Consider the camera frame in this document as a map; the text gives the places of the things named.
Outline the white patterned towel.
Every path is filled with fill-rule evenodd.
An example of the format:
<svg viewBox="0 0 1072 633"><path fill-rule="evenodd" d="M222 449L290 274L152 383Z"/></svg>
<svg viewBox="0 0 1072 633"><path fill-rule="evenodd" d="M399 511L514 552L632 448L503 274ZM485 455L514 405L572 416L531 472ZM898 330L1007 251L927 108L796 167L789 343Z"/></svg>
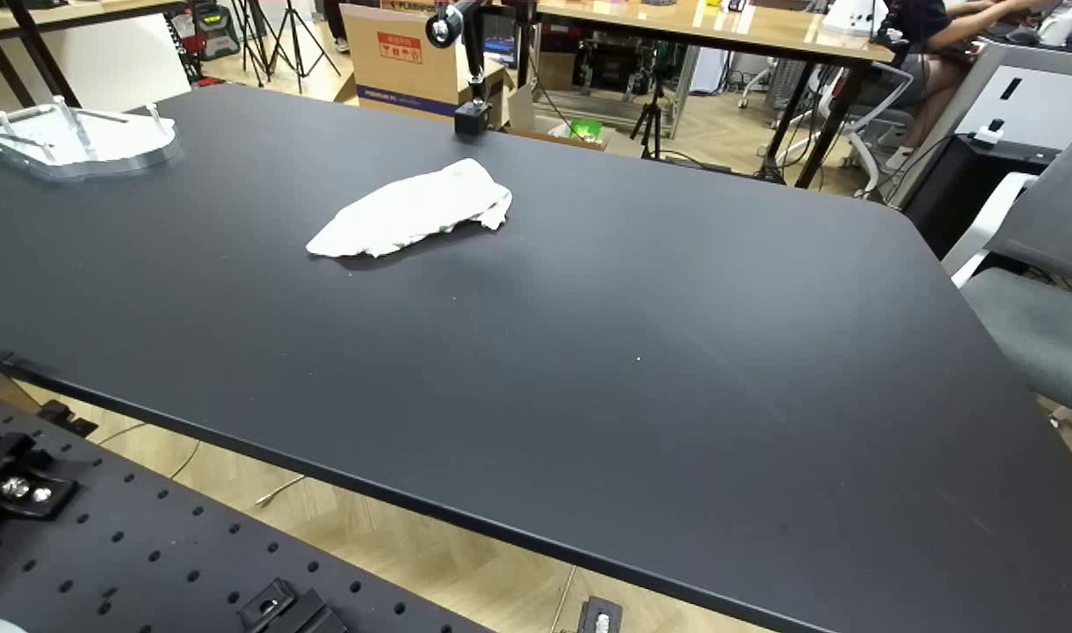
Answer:
<svg viewBox="0 0 1072 633"><path fill-rule="evenodd" d="M481 160L456 159L444 167L405 176L344 204L309 243L309 257L389 257L437 231L475 223L488 231L511 219L514 189Z"/></svg>

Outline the white towel rack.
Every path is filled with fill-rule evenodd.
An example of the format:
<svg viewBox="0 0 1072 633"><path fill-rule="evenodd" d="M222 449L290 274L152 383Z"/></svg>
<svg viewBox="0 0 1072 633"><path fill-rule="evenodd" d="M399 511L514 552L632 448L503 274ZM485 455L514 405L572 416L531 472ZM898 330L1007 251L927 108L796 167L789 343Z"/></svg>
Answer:
<svg viewBox="0 0 1072 633"><path fill-rule="evenodd" d="M102 114L64 97L0 108L0 151L38 167L132 165L176 145L176 124L154 105Z"/></svg>

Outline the cardboard box with red label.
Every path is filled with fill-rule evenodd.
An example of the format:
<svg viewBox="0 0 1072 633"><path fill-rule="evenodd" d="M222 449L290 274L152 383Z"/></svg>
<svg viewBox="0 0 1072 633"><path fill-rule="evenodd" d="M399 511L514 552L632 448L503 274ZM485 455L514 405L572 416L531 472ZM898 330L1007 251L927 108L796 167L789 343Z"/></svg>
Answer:
<svg viewBox="0 0 1072 633"><path fill-rule="evenodd" d="M429 8L344 2L354 96L371 108L407 117L453 117L467 97L464 46L437 48L425 37ZM485 97L500 114L508 70L485 61Z"/></svg>

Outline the wooden desk with black legs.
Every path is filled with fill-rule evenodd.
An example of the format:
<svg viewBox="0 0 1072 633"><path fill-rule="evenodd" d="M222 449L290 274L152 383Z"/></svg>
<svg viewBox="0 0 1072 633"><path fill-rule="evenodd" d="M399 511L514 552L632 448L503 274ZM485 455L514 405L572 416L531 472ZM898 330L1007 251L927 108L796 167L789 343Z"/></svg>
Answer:
<svg viewBox="0 0 1072 633"><path fill-rule="evenodd" d="M872 42L864 32L837 29L825 13L761 8L755 0L536 0L536 13L543 20L569 20L601 32L789 56L804 63L804 76L814 76L819 63L840 66L844 87L804 159L797 187L810 187L819 176L864 73L893 61L887 46Z"/></svg>

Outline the seated person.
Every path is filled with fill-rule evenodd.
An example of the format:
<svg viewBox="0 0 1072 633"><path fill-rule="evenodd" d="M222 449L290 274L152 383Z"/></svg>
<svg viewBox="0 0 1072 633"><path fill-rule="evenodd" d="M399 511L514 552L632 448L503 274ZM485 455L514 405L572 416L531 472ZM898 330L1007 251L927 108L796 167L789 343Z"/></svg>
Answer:
<svg viewBox="0 0 1072 633"><path fill-rule="evenodd" d="M925 145L940 117L961 92L973 42L1014 13L1036 9L1042 0L887 0L887 29L900 32L900 66L912 73L904 105L913 114L904 131L900 151L912 153Z"/></svg>

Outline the grey office chair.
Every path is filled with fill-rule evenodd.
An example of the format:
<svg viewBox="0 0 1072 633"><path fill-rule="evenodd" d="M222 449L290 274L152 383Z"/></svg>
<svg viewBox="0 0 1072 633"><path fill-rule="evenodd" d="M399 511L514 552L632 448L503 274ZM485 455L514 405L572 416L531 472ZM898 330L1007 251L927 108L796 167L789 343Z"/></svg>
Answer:
<svg viewBox="0 0 1072 633"><path fill-rule="evenodd" d="M942 267L1030 390L1072 409L1072 141L1010 172Z"/></svg>

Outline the black perforated mounting board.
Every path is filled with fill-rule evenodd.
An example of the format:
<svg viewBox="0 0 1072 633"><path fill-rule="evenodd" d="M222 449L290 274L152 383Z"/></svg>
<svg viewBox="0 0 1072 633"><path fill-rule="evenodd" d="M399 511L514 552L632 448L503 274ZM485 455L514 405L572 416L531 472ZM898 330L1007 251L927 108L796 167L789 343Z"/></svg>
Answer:
<svg viewBox="0 0 1072 633"><path fill-rule="evenodd" d="M0 362L0 633L485 633L84 436Z"/></svg>

